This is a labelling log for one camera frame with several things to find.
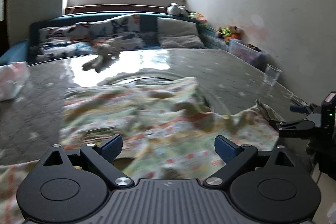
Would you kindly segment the floral patterned baby garment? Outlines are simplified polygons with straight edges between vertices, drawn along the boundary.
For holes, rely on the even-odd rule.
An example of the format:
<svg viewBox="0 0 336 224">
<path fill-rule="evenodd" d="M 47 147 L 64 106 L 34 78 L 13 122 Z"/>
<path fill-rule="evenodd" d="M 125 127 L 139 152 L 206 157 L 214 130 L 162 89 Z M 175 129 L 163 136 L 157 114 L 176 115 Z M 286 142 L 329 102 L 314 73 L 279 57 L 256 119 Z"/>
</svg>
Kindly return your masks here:
<svg viewBox="0 0 336 224">
<path fill-rule="evenodd" d="M 257 101 L 234 115 L 212 112 L 195 78 L 134 86 L 106 85 L 66 92 L 56 135 L 66 150 L 101 144 L 118 134 L 123 170 L 131 178 L 198 178 L 224 165 L 214 150 L 223 135 L 238 145 L 270 151 L 278 133 L 269 125 L 278 114 Z"/>
</svg>

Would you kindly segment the clear plastic cup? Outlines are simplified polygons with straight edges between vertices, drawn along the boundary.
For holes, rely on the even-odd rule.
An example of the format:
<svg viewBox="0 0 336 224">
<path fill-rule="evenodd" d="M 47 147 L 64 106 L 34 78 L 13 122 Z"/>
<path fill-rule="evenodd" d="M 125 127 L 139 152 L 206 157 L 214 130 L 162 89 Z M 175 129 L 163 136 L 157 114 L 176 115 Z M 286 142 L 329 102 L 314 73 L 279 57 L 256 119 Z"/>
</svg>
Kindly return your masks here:
<svg viewBox="0 0 336 224">
<path fill-rule="evenodd" d="M 281 72 L 282 70 L 268 64 L 266 66 L 263 82 L 269 86 L 274 86 L 278 78 L 280 77 Z"/>
</svg>

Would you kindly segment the grey quilted table cover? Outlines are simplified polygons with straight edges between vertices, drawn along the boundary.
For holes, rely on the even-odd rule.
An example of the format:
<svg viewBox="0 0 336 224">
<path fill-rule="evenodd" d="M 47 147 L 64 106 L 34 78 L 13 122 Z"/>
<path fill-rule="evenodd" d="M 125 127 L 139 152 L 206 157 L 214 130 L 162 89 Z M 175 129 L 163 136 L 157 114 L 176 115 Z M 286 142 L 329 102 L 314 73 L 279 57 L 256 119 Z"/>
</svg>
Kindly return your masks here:
<svg viewBox="0 0 336 224">
<path fill-rule="evenodd" d="M 89 56 L 29 66 L 30 77 L 17 98 L 1 103 L 1 164 L 40 158 L 58 142 L 64 94 L 69 88 L 128 82 L 141 77 L 195 77 L 215 112 L 238 113 L 262 100 L 286 121 L 302 118 L 290 111 L 291 92 L 263 83 L 263 73 L 223 50 L 128 51 L 105 70 L 84 71 Z"/>
</svg>

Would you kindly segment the clear plastic storage box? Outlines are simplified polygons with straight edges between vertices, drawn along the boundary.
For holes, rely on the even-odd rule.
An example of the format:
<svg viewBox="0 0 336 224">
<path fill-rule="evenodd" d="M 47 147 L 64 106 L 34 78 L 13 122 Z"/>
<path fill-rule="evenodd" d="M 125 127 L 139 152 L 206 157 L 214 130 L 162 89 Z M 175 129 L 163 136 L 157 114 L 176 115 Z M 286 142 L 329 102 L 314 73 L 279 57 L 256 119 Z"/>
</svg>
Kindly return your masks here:
<svg viewBox="0 0 336 224">
<path fill-rule="evenodd" d="M 265 71 L 267 66 L 267 54 L 265 52 L 254 50 L 237 39 L 230 40 L 228 51 L 260 71 Z"/>
</svg>

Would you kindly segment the orange green plush toy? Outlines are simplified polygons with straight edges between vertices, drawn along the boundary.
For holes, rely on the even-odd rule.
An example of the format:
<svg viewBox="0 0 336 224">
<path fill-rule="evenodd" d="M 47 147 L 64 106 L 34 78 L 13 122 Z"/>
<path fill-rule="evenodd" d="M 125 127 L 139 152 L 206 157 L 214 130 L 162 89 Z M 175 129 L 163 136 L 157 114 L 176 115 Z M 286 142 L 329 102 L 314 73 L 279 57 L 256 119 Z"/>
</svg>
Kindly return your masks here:
<svg viewBox="0 0 336 224">
<path fill-rule="evenodd" d="M 219 27 L 217 30 L 217 36 L 225 41 L 228 41 L 229 39 L 241 39 L 243 36 L 243 30 L 232 25 Z"/>
</svg>

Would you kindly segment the white pink tissue pack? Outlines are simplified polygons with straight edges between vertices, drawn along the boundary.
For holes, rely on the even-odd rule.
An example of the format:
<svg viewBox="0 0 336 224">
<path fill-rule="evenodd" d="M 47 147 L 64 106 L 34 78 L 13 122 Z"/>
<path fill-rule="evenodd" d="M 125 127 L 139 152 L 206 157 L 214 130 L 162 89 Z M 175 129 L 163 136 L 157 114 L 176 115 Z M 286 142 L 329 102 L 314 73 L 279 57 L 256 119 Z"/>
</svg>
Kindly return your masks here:
<svg viewBox="0 0 336 224">
<path fill-rule="evenodd" d="M 0 70 L 0 100 L 13 100 L 30 76 L 25 61 L 2 65 Z"/>
</svg>

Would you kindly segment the grey plush bunny toy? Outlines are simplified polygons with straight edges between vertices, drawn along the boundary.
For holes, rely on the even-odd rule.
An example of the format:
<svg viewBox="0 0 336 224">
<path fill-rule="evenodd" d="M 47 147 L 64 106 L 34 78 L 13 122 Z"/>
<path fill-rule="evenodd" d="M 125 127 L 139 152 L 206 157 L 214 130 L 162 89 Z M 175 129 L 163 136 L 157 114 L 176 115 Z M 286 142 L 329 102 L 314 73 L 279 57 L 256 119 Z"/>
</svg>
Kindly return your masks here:
<svg viewBox="0 0 336 224">
<path fill-rule="evenodd" d="M 100 73 L 114 60 L 120 57 L 120 39 L 108 39 L 96 48 L 97 57 L 84 63 L 82 70 L 88 71 L 94 69 L 96 73 Z"/>
</svg>

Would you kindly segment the teal sofa bench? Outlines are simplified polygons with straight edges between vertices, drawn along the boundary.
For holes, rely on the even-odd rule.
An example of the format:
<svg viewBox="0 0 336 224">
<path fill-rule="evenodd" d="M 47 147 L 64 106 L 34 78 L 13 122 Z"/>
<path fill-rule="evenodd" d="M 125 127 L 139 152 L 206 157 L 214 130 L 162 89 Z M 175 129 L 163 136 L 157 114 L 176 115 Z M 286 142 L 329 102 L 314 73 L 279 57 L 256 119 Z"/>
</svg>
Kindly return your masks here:
<svg viewBox="0 0 336 224">
<path fill-rule="evenodd" d="M 7 65 L 12 62 L 26 61 L 29 64 L 36 63 L 38 54 L 38 44 L 41 42 L 39 31 L 47 27 L 65 27 L 72 26 L 80 22 L 100 22 L 107 19 L 114 19 L 118 16 L 132 15 L 132 12 L 93 12 L 73 15 L 64 15 L 53 19 L 42 20 L 30 25 L 29 37 L 26 40 L 18 42 L 1 56 L 1 65 Z M 225 40 L 218 38 L 216 32 L 209 26 L 201 24 L 199 21 L 187 17 L 171 16 L 169 14 L 139 12 L 137 13 L 139 21 L 139 34 L 145 43 L 145 49 L 157 49 L 157 19 L 169 18 L 193 22 L 202 42 L 206 48 L 228 50 Z"/>
</svg>

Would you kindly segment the grey plain pillow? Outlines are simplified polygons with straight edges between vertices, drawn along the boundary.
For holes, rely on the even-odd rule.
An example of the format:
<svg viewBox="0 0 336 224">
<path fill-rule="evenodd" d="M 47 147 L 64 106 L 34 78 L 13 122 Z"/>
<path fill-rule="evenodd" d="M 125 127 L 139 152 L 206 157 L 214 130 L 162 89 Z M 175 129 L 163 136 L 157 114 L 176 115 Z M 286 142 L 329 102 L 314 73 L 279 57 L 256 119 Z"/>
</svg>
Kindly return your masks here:
<svg viewBox="0 0 336 224">
<path fill-rule="evenodd" d="M 162 48 L 204 48 L 197 24 L 179 19 L 157 18 L 157 39 Z"/>
</svg>

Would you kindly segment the white black plush toy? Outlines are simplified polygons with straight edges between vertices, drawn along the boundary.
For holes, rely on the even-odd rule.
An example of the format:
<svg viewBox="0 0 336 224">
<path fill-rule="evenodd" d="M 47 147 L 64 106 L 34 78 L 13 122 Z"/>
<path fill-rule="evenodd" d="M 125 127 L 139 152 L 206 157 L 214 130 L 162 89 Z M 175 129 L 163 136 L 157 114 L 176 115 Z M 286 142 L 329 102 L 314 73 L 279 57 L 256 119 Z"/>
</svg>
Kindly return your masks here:
<svg viewBox="0 0 336 224">
<path fill-rule="evenodd" d="M 167 13 L 172 16 L 189 16 L 189 11 L 183 5 L 177 3 L 171 3 L 167 8 Z"/>
</svg>

